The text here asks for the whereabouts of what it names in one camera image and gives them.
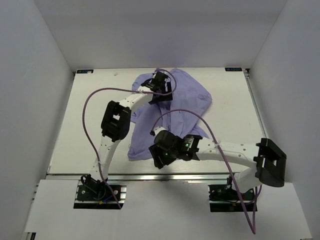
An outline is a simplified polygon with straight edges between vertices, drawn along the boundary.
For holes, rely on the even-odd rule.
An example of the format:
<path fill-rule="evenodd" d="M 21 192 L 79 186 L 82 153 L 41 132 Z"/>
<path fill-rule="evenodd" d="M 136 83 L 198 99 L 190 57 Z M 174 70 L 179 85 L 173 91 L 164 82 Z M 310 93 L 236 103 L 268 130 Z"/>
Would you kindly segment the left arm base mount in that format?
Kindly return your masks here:
<path fill-rule="evenodd" d="M 111 184 L 110 188 L 100 180 L 95 180 L 90 174 L 82 175 L 78 183 L 74 209 L 82 210 L 119 210 L 127 193 L 125 185 Z"/>

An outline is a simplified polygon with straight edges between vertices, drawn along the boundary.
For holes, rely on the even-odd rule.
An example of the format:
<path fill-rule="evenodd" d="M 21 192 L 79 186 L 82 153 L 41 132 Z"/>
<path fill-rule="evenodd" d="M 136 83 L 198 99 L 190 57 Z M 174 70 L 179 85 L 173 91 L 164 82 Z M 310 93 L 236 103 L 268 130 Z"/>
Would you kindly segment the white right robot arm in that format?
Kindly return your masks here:
<path fill-rule="evenodd" d="M 225 187 L 226 195 L 233 200 L 260 185 L 274 188 L 285 185 L 287 155 L 269 138 L 262 138 L 256 144 L 214 143 L 199 135 L 181 138 L 162 130 L 155 136 L 149 151 L 158 169 L 176 160 L 213 160 L 245 166 L 246 169 L 235 173 Z"/>

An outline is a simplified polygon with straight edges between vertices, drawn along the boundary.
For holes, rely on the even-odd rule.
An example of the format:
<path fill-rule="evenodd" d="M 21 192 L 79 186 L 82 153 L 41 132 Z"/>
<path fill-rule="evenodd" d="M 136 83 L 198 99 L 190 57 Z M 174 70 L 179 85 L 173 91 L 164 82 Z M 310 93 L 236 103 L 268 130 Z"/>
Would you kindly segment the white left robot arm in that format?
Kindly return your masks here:
<path fill-rule="evenodd" d="M 82 126 L 96 157 L 88 176 L 96 181 L 107 181 L 110 164 L 116 148 L 129 133 L 132 113 L 146 104 L 171 101 L 173 92 L 176 90 L 172 88 L 171 81 L 174 81 L 173 86 L 176 87 L 177 82 L 174 77 L 170 77 L 163 72 L 157 72 L 152 78 L 145 80 L 137 90 L 105 87 L 95 90 L 88 96 L 82 110 Z M 100 145 L 95 147 L 86 128 L 86 108 L 94 94 L 105 90 L 127 92 L 130 95 L 120 101 L 111 100 L 107 104 L 100 124 Z"/>

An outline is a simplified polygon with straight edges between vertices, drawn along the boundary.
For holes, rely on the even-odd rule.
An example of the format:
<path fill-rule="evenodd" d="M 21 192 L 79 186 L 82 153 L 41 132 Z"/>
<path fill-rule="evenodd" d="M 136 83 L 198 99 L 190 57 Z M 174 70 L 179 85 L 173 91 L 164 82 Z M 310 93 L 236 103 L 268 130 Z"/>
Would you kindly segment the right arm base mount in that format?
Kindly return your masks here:
<path fill-rule="evenodd" d="M 211 213 L 240 213 L 244 212 L 241 205 L 241 200 L 236 192 L 231 187 L 231 177 L 227 178 L 224 184 L 209 184 L 208 185 L 208 200 Z M 256 200 L 261 193 L 262 187 L 250 188 L 245 193 L 241 193 L 241 199 L 247 212 L 258 210 Z"/>

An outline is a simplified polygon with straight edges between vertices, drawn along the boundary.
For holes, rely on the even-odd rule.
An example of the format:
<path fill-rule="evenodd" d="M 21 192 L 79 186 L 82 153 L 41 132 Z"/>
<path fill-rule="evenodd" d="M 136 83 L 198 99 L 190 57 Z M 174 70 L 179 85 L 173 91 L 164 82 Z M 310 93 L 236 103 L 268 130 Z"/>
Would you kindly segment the lilac zip jacket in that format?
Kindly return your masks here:
<path fill-rule="evenodd" d="M 189 134 L 208 137 L 197 125 L 198 117 L 184 111 L 169 111 L 185 109 L 202 116 L 212 103 L 211 94 L 187 72 L 174 68 L 170 73 L 177 82 L 173 99 L 155 104 L 147 103 L 131 115 L 131 122 L 135 123 L 135 127 L 127 153 L 130 161 L 152 158 L 149 147 L 154 143 L 154 137 L 150 135 L 154 124 L 181 138 Z"/>

